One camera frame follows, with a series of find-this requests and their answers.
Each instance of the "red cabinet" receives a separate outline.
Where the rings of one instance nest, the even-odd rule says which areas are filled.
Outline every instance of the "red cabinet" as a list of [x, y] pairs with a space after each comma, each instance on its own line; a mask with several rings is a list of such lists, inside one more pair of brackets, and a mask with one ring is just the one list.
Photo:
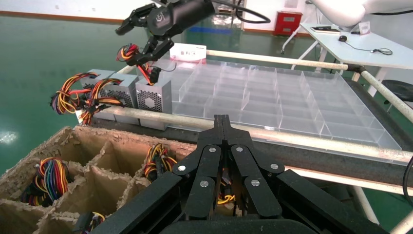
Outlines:
[[299, 12], [277, 12], [277, 21], [273, 35], [291, 35], [300, 25], [302, 13]]

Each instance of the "green floor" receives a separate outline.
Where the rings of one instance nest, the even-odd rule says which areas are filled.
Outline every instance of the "green floor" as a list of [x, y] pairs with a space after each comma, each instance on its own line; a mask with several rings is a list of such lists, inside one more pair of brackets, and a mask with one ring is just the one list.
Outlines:
[[[228, 25], [214, 25], [214, 20], [205, 20], [197, 26], [229, 28]], [[67, 78], [92, 68], [119, 70], [125, 66], [115, 61], [119, 47], [129, 42], [143, 45], [148, 39], [144, 29], [135, 28], [120, 37], [114, 33], [115, 28], [116, 25], [109, 24], [0, 16], [0, 97], [3, 100], [0, 103], [0, 135], [9, 132], [17, 136], [10, 144], [0, 143], [0, 174], [60, 128], [76, 125], [73, 115], [58, 116], [49, 106], [50, 96]], [[313, 43], [311, 38], [294, 39], [281, 55], [286, 38], [244, 33], [233, 28], [230, 35], [184, 32], [173, 40], [206, 45], [211, 50], [286, 58], [298, 58]], [[315, 60], [319, 50], [316, 53], [313, 51], [305, 59]], [[209, 59], [242, 62], [238, 59]], [[327, 56], [326, 60], [332, 62], [333, 58]], [[248, 63], [290, 67], [267, 62]], [[314, 70], [300, 66], [296, 69]], [[413, 133], [410, 122], [393, 109], [391, 113]], [[388, 231], [411, 210], [402, 196], [365, 191], [381, 225]]]

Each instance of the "white table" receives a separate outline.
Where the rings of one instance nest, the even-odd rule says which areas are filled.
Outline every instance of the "white table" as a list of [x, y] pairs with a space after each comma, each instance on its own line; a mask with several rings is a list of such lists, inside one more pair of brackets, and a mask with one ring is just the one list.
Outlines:
[[[376, 79], [380, 82], [383, 81], [389, 68], [413, 70], [413, 50], [385, 39], [377, 34], [369, 33], [360, 36], [348, 32], [342, 32], [340, 34], [317, 33], [313, 31], [311, 27], [322, 25], [313, 23], [301, 23], [300, 25], [316, 41], [300, 56], [299, 59], [303, 59], [319, 43], [322, 46], [319, 61], [325, 60], [328, 51], [341, 63], [380, 67], [380, 70], [376, 75]], [[334, 25], [332, 25], [332, 28], [338, 29], [338, 27]], [[388, 48], [393, 51], [393, 54], [388, 56], [379, 52], [371, 53], [369, 51], [353, 49], [348, 44], [338, 40], [340, 35], [345, 35], [347, 37], [347, 43], [355, 48], [368, 50]], [[374, 96], [376, 89], [373, 86], [370, 86], [368, 92]]]

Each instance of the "black wire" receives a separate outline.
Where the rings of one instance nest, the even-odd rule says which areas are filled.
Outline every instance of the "black wire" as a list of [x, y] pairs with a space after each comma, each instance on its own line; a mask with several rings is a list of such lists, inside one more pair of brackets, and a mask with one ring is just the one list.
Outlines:
[[161, 69], [161, 70], [164, 71], [164, 72], [173, 72], [173, 71], [175, 71], [175, 69], [176, 69], [176, 63], [175, 63], [175, 67], [174, 67], [172, 70], [165, 70], [165, 69], [162, 69], [162, 68], [160, 68], [160, 67], [157, 67], [157, 68]]
[[347, 43], [346, 41], [345, 41], [344, 43], [346, 43], [347, 45], [351, 46], [351, 48], [353, 48], [353, 49], [355, 49], [355, 50], [369, 51], [369, 52], [371, 52], [371, 53], [380, 52], [380, 53], [382, 53], [382, 54], [384, 54], [384, 55], [392, 55], [392, 54], [393, 54], [393, 51], [391, 51], [390, 49], [387, 49], [387, 48], [366, 50], [366, 49], [355, 48], [354, 46], [350, 45], [350, 44]]
[[[236, 9], [235, 15], [236, 15], [237, 18], [238, 18], [239, 20], [241, 20], [242, 22], [246, 22], [246, 23], [270, 23], [270, 22], [271, 22], [271, 20], [270, 20], [269, 18], [261, 15], [260, 13], [257, 13], [257, 12], [255, 12], [255, 11], [253, 11], [253, 10], [249, 10], [249, 9], [247, 9], [247, 8], [244, 8], [244, 7], [239, 6], [239, 4], [241, 3], [240, 0], [238, 0], [238, 4], [237, 4], [237, 5], [232, 4], [232, 3], [229, 3], [229, 2], [226, 2], [226, 1], [221, 1], [221, 0], [211, 0], [211, 1], [212, 1], [212, 2], [216, 2], [216, 3], [219, 3], [219, 4], [222, 4], [222, 5], [226, 5], [226, 6], [230, 6], [230, 7], [235, 8], [235, 9]], [[252, 14], [252, 15], [255, 15], [255, 16], [257, 16], [257, 17], [259, 17], [259, 18], [261, 18], [261, 19], [263, 19], [263, 20], [261, 20], [261, 21], [246, 20], [246, 19], [244, 19], [244, 18], [242, 18], [242, 17], [239, 16], [239, 14], [237, 13], [237, 10], [241, 10], [241, 11], [248, 12], [248, 13], [250, 13], [250, 14]]]
[[376, 16], [397, 16], [397, 15], [403, 15], [407, 13], [412, 13], [413, 10], [408, 10], [408, 11], [400, 11], [400, 12], [391, 12], [391, 13], [372, 13], [372, 15]]
[[410, 158], [410, 161], [409, 161], [409, 163], [407, 164], [407, 167], [406, 167], [406, 170], [404, 171], [404, 174], [403, 174], [403, 195], [404, 195], [404, 198], [407, 200], [407, 202], [411, 205], [411, 206], [413, 206], [413, 201], [412, 201], [412, 199], [409, 197], [409, 194], [408, 194], [408, 192], [407, 192], [407, 179], [409, 178], [409, 174], [410, 174], [410, 169], [412, 168], [412, 165], [413, 165], [413, 157], [412, 158]]

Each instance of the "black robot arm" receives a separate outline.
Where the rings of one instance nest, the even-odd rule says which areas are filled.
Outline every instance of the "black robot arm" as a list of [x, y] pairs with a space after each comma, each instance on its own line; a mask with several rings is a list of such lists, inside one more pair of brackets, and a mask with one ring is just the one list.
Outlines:
[[[223, 175], [223, 168], [228, 174]], [[218, 212], [220, 181], [234, 213]], [[241, 213], [236, 217], [236, 210]], [[386, 234], [351, 207], [254, 147], [228, 115], [200, 132], [195, 151], [93, 229], [92, 234]]]

